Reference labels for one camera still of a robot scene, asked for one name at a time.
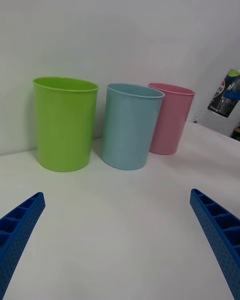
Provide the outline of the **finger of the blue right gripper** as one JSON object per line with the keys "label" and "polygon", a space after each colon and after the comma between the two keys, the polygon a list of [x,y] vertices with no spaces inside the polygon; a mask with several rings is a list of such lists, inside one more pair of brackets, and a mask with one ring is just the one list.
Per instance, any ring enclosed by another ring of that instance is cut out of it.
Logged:
{"label": "finger of the blue right gripper", "polygon": [[240,91],[226,90],[224,92],[224,97],[232,100],[240,100]]}

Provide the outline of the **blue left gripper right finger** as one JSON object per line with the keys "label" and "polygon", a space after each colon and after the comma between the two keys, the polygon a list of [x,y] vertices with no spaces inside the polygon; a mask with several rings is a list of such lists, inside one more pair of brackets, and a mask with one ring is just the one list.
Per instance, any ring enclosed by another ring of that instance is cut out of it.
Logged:
{"label": "blue left gripper right finger", "polygon": [[240,220],[198,189],[189,202],[233,298],[240,299]]}

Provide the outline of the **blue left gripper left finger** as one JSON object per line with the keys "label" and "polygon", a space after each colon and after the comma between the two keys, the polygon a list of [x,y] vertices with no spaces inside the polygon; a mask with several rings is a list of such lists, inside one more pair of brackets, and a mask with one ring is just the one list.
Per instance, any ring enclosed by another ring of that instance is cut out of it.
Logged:
{"label": "blue left gripper left finger", "polygon": [[0,219],[0,297],[6,293],[45,206],[44,194],[38,192]]}

